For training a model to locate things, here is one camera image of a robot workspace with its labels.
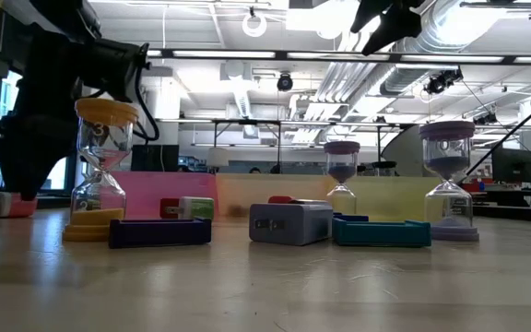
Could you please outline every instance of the pink block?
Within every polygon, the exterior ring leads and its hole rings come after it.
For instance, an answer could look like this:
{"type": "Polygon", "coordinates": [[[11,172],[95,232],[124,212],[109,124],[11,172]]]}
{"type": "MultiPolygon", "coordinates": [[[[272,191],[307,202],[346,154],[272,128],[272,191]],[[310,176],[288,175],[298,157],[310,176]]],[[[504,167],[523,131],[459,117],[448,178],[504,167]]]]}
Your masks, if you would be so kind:
{"type": "Polygon", "coordinates": [[[182,196],[214,199],[218,216],[216,176],[190,172],[112,172],[126,192],[126,219],[160,219],[160,200],[182,196]]]}

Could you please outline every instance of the table surface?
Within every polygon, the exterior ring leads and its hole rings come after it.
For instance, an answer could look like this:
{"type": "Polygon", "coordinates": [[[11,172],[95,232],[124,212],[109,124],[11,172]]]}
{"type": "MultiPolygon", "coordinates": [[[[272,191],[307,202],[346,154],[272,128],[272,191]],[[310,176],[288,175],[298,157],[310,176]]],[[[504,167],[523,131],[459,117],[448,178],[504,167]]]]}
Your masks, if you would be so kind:
{"type": "Polygon", "coordinates": [[[432,248],[62,243],[66,211],[0,219],[0,331],[531,331],[531,222],[432,248]]]}

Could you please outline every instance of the gray box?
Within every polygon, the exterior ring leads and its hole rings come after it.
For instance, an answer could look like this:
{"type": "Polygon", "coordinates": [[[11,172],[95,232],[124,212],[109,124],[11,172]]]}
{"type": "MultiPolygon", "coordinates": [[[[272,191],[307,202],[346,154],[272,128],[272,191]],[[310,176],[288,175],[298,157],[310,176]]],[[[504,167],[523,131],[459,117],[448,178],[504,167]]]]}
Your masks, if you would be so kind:
{"type": "Polygon", "coordinates": [[[329,237],[333,209],[326,205],[253,204],[249,238],[256,242],[305,245],[329,237]]]}

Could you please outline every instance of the teal tray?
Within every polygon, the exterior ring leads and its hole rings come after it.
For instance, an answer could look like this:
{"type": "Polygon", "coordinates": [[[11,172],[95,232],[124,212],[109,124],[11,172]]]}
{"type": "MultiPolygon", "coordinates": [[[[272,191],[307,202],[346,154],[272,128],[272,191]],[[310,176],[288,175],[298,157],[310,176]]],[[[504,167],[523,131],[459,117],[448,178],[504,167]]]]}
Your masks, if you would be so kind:
{"type": "Polygon", "coordinates": [[[339,245],[424,247],[431,246],[429,222],[369,222],[355,216],[333,219],[333,239],[339,245]]]}

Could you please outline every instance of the hourglass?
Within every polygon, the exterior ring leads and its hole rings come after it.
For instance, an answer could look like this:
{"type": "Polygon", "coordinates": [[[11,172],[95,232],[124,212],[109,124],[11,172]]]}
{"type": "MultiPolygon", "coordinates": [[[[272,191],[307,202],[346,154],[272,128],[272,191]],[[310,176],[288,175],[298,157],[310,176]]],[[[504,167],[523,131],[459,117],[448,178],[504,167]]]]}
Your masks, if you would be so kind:
{"type": "Polygon", "coordinates": [[[419,129],[423,139],[423,162],[442,183],[425,195],[425,221],[431,222],[436,240],[477,241],[472,223],[472,196],[454,179],[464,176],[470,164],[470,138],[475,125],[466,121],[425,124],[419,129]]]}
{"type": "Polygon", "coordinates": [[[77,149],[89,164],[86,179],[71,195],[71,218],[65,226],[66,241],[106,241],[110,220],[123,219],[126,193],[110,170],[132,148],[134,107],[118,101],[81,99],[77,149]]]}
{"type": "Polygon", "coordinates": [[[336,180],[336,186],[327,194],[334,212],[356,214],[356,196],[346,182],[356,174],[360,143],[341,141],[324,145],[327,154],[327,174],[336,180]]]}

